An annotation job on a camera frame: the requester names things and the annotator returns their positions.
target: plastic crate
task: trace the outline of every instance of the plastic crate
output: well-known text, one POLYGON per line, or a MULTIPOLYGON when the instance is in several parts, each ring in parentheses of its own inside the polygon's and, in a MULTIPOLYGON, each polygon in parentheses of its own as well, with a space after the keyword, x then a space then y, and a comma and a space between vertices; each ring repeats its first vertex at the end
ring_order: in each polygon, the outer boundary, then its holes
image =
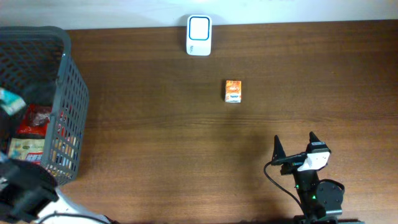
MULTIPOLYGON (((52 106, 40 165, 60 185, 76 179, 89 101, 70 49, 68 34, 58 27, 0 27, 0 86, 27 105, 52 106)), ((0 114, 2 151, 23 114, 0 114)))

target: white device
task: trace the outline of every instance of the white device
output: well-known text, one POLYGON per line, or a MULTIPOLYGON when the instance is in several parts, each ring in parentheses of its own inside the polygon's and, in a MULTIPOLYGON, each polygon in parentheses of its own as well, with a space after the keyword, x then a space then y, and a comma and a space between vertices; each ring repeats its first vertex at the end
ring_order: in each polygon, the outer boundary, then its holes
POLYGON ((187 53, 207 56, 211 52, 211 27, 209 16, 192 15, 187 21, 187 53))

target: basket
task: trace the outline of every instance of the basket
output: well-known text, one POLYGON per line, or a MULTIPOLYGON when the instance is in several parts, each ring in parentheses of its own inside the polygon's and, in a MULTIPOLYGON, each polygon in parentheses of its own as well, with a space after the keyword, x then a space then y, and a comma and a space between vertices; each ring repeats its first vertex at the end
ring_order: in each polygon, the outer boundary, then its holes
MULTIPOLYGON (((40 165, 59 185, 76 179, 89 101, 70 49, 68 34, 58 27, 0 27, 0 86, 27 105, 52 106, 40 165)), ((0 114, 3 152, 23 114, 0 114)))

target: wooden table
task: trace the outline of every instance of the wooden table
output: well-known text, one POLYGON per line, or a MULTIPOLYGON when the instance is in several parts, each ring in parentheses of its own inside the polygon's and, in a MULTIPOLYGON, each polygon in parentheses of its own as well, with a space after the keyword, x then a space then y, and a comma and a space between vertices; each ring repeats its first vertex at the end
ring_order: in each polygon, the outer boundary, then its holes
POLYGON ((346 186, 341 217, 398 220, 398 21, 215 26, 209 57, 186 54, 185 32, 69 32, 90 107, 66 195, 121 223, 293 217, 262 168, 275 134, 291 155, 314 131, 332 150, 320 178, 346 186))

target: snack package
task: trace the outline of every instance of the snack package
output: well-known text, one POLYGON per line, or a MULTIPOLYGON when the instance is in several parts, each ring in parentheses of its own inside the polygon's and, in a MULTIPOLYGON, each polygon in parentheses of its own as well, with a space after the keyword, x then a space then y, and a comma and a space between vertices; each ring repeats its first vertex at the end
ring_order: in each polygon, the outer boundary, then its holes
POLYGON ((40 164, 44 151, 44 139, 11 139, 8 157, 40 164))
POLYGON ((240 103, 242 100, 242 82, 228 80, 225 85, 225 102, 240 103))
POLYGON ((38 134, 45 136, 50 122, 51 107, 29 105, 17 134, 38 134))
POLYGON ((20 96, 0 87, 0 108, 9 116, 16 114, 25 106, 26 103, 20 96))

